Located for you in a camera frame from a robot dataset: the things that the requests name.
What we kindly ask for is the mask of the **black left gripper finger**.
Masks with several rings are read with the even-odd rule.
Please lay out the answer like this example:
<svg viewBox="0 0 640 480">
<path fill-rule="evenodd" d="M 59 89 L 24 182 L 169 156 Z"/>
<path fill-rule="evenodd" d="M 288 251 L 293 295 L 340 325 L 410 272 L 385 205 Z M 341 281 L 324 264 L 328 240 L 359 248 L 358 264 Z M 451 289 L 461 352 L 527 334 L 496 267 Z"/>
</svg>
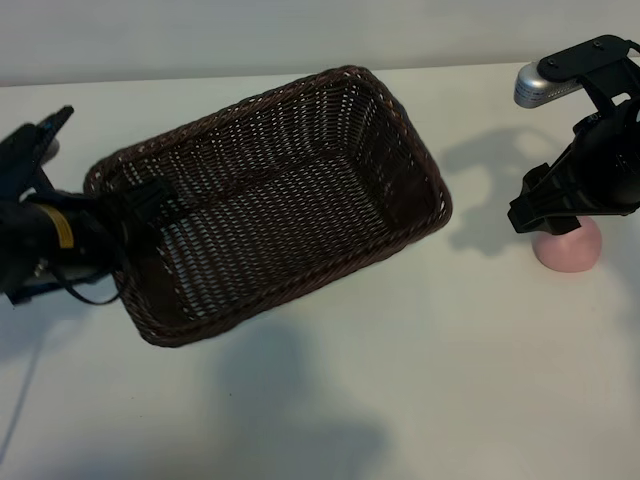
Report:
<svg viewBox="0 0 640 480">
<path fill-rule="evenodd" d="M 177 192 L 167 181 L 145 181 L 123 193 L 123 215 L 129 224 L 153 222 L 163 206 L 177 198 Z"/>
</svg>

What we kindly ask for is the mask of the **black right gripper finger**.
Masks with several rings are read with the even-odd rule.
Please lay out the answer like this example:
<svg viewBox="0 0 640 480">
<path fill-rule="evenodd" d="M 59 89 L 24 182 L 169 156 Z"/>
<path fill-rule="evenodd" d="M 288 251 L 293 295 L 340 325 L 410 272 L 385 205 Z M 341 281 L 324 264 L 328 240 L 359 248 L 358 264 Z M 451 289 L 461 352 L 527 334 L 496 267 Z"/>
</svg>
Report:
<svg viewBox="0 0 640 480">
<path fill-rule="evenodd" d="M 575 217 L 548 217 L 548 233 L 551 235 L 565 235 L 581 227 L 580 220 Z"/>
</svg>

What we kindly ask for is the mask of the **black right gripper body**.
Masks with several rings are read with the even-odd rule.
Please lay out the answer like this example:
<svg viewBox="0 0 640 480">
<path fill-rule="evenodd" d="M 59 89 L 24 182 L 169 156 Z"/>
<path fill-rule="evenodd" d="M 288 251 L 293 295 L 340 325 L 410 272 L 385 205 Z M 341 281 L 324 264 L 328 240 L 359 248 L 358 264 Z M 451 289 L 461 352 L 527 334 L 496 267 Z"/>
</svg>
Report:
<svg viewBox="0 0 640 480">
<path fill-rule="evenodd" d="M 611 115 L 584 118 L 574 133 L 553 164 L 523 177 L 508 211 L 517 233 L 548 233 L 548 217 L 626 216 L 639 209 L 639 99 L 615 106 Z"/>
</svg>

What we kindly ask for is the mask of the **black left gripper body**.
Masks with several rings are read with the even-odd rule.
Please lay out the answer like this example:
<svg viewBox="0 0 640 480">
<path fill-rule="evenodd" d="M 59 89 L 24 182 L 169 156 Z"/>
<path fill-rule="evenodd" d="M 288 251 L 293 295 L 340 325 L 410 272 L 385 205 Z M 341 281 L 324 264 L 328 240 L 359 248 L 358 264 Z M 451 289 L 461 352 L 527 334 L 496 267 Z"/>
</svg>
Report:
<svg viewBox="0 0 640 480">
<path fill-rule="evenodd" d="M 111 195 L 90 198 L 59 191 L 23 201 L 23 244 L 49 266 L 121 266 L 130 228 Z"/>
</svg>

